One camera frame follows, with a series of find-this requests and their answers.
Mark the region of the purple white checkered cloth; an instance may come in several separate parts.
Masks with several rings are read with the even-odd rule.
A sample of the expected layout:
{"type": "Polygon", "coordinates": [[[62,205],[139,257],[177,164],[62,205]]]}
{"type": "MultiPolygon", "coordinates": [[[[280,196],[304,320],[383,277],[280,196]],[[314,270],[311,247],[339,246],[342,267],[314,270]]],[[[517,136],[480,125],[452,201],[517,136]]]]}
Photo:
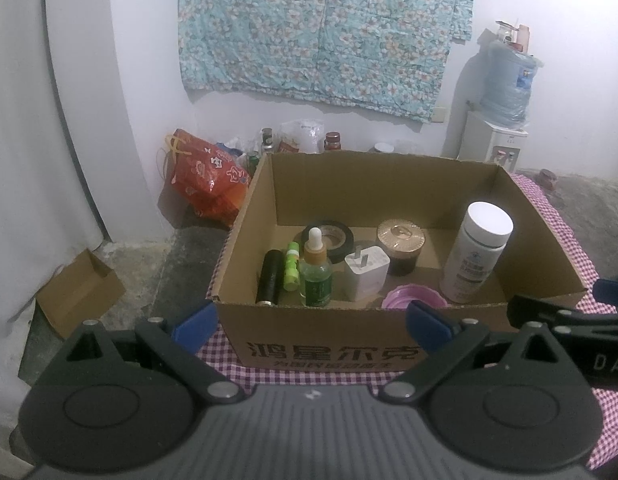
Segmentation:
{"type": "MultiPolygon", "coordinates": [[[[220,320],[199,352],[202,359],[245,388],[311,382],[377,386],[422,361],[424,352],[409,338],[402,308],[384,307],[382,294],[351,302],[335,288],[326,307],[311,309],[287,292],[275,307],[257,306],[266,252],[300,240],[303,232],[303,222],[277,218],[273,188],[268,178],[257,183],[222,249],[210,284],[220,320]]],[[[506,303],[517,292],[586,313],[606,311],[590,294],[594,265],[535,183],[492,171],[477,194],[510,214],[514,233],[495,272],[458,315],[504,332],[506,303]]]]}

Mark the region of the dark glass bottle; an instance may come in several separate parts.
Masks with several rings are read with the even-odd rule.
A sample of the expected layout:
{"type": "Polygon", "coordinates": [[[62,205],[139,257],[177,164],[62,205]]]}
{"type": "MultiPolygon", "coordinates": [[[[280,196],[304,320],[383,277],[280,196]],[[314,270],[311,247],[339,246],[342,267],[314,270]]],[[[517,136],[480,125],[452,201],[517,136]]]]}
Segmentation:
{"type": "Polygon", "coordinates": [[[274,152],[273,130],[269,127],[260,130],[260,153],[267,154],[274,152]]]}

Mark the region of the white supplement bottle green stripe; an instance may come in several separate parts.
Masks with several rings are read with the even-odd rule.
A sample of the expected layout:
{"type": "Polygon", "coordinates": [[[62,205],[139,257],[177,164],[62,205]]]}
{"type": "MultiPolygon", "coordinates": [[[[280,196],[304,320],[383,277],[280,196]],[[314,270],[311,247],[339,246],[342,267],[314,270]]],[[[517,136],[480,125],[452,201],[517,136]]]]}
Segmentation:
{"type": "Polygon", "coordinates": [[[507,211],[488,202],[470,203],[443,266],[443,296],[456,304],[469,302],[492,274],[513,230],[507,211]]]}

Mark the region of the white lid jar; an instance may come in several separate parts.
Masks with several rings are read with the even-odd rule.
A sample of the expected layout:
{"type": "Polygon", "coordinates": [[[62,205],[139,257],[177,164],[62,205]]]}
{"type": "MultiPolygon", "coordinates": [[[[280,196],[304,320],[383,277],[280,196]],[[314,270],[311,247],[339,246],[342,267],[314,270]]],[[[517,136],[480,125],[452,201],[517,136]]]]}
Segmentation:
{"type": "Polygon", "coordinates": [[[394,146],[385,142],[377,142],[373,146],[376,153],[391,154],[394,153],[394,146]]]}

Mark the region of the dropper bottle white cap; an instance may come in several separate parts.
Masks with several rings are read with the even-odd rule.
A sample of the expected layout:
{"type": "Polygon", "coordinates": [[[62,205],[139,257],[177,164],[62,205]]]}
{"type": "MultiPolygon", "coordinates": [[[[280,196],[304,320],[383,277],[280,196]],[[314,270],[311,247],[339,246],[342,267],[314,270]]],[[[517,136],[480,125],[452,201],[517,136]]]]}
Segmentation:
{"type": "Polygon", "coordinates": [[[332,296],[332,263],[327,258],[322,231],[317,226],[310,228],[303,244],[300,265],[300,296],[307,307],[322,308],[332,296]]]}

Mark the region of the red plastic bag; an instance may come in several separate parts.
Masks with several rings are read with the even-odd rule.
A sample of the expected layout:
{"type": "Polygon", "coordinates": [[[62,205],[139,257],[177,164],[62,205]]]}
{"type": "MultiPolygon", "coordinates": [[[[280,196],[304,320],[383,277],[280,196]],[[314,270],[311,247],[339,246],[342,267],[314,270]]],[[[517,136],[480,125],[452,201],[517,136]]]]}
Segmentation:
{"type": "Polygon", "coordinates": [[[178,129],[165,136],[171,156],[170,184],[199,217],[231,228],[242,208],[251,176],[227,151],[178,129]]]}

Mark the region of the green small tube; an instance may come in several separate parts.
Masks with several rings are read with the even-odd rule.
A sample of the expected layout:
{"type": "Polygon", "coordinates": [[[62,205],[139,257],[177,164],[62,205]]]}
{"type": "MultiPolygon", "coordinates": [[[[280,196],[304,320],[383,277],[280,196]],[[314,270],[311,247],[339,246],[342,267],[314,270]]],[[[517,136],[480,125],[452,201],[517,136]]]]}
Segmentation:
{"type": "Polygon", "coordinates": [[[283,288],[285,292],[295,292],[300,283],[300,274],[298,269],[300,257],[300,247],[297,242],[290,242],[287,245],[285,261],[284,261],[284,276],[283,288]]]}

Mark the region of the red lid jar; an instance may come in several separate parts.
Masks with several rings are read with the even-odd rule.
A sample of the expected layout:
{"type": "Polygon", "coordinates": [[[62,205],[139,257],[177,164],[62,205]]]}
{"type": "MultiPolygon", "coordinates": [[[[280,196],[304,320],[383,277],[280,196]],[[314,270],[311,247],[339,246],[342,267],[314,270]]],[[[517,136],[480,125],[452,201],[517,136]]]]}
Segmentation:
{"type": "Polygon", "coordinates": [[[323,150],[326,152],[340,151],[341,134],[337,131],[327,132],[323,140],[323,150]]]}

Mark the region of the gold lid dark jar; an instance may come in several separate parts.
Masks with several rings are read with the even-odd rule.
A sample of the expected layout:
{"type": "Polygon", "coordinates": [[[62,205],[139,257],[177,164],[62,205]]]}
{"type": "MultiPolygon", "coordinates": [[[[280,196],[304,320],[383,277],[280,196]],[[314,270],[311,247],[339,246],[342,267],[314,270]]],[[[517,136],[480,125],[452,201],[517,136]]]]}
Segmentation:
{"type": "Polygon", "coordinates": [[[388,274],[405,276],[415,269],[426,236],[420,226],[410,220],[388,219],[377,227],[376,240],[389,258],[388,274]]]}

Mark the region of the large brown cardboard box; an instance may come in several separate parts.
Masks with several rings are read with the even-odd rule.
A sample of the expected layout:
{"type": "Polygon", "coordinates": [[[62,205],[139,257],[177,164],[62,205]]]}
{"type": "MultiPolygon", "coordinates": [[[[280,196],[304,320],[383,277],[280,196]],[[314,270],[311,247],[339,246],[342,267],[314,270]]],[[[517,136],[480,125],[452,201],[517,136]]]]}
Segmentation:
{"type": "Polygon", "coordinates": [[[239,362],[359,373],[420,361],[407,290],[440,295],[476,202],[504,210],[513,231],[477,293],[445,298],[443,310],[507,330],[515,295],[567,308],[582,300],[586,284],[556,229],[499,166],[346,151],[262,159],[211,289],[239,362]]]}

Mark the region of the black cylindrical flashlight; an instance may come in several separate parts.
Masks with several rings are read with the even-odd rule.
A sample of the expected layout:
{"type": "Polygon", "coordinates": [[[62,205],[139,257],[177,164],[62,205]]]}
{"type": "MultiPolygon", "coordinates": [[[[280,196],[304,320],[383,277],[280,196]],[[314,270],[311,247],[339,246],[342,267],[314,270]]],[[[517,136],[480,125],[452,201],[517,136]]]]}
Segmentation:
{"type": "Polygon", "coordinates": [[[279,302],[284,282],[284,254],[271,249],[263,258],[260,270],[256,304],[275,306],[279,302]]]}

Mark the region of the clear plastic bag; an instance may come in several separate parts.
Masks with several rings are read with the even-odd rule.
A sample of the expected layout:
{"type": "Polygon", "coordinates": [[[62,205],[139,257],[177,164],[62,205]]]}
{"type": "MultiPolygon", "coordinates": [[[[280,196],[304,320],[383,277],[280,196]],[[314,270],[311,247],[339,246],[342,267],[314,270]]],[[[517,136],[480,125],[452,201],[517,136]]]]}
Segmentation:
{"type": "Polygon", "coordinates": [[[297,119],[283,122],[279,130],[281,153],[319,154],[323,150],[324,122],[318,119],[297,119]]]}

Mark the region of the white water dispenser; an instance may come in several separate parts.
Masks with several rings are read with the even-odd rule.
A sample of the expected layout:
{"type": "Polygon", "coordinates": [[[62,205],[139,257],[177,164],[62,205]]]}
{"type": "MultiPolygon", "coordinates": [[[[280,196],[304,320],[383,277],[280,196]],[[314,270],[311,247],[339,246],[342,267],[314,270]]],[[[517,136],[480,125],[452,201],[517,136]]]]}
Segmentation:
{"type": "Polygon", "coordinates": [[[528,138],[525,130],[497,126],[470,110],[461,136],[459,160],[487,162],[513,172],[528,138]]]}

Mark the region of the black tape roll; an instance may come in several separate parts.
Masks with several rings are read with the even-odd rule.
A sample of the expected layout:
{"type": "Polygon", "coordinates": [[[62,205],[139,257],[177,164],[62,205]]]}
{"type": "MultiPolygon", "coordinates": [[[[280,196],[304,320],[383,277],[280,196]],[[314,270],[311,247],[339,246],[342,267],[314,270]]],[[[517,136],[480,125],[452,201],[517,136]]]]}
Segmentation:
{"type": "Polygon", "coordinates": [[[355,237],[352,230],[344,223],[335,220],[319,220],[311,222],[298,235],[297,240],[303,246],[312,228],[319,228],[326,247],[327,258],[331,263],[340,263],[355,250],[355,237]]]}

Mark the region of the pink round container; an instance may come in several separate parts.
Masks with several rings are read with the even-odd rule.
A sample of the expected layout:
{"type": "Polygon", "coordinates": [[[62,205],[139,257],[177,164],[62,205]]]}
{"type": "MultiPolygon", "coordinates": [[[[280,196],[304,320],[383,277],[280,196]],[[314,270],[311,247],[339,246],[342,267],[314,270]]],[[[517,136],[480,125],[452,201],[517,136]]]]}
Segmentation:
{"type": "Polygon", "coordinates": [[[421,301],[428,307],[440,309],[448,306],[447,301],[436,290],[423,285],[400,285],[383,299],[382,310],[405,310],[412,301],[421,301]]]}

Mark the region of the teal floral wall cloth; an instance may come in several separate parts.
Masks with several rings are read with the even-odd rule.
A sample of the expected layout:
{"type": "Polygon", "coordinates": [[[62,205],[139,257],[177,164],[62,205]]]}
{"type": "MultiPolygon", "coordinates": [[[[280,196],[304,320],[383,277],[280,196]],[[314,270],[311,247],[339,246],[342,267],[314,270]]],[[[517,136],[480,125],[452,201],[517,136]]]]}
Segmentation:
{"type": "Polygon", "coordinates": [[[473,0],[179,0],[181,77],[429,122],[472,18],[473,0]]]}

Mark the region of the small open cardboard box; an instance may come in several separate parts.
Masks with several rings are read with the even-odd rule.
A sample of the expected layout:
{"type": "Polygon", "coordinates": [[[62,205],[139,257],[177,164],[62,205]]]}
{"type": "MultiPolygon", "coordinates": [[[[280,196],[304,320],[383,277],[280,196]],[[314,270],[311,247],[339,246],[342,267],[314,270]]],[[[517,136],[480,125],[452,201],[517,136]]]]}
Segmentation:
{"type": "Polygon", "coordinates": [[[67,339],[85,320],[98,320],[124,294],[126,287],[106,263],[85,249],[36,294],[48,324],[67,339]]]}

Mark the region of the blue water jug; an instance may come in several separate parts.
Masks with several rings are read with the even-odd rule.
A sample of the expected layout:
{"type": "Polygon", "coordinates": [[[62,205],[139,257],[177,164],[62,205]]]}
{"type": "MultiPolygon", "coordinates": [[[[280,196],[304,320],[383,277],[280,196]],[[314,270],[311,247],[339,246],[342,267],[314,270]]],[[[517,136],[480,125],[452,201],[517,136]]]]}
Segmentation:
{"type": "Polygon", "coordinates": [[[480,111],[494,124],[519,129],[527,124],[532,87],[544,66],[533,55],[518,52],[495,40],[488,47],[485,87],[480,111]]]}

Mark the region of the white power adapter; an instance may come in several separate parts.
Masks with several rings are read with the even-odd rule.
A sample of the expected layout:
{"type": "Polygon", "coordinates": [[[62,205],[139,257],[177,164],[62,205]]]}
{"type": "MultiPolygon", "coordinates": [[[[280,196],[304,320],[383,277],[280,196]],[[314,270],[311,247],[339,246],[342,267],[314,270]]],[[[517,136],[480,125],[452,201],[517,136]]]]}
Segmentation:
{"type": "Polygon", "coordinates": [[[383,288],[390,258],[381,247],[357,247],[345,257],[344,263],[344,292],[349,301],[357,302],[376,295],[383,288]]]}

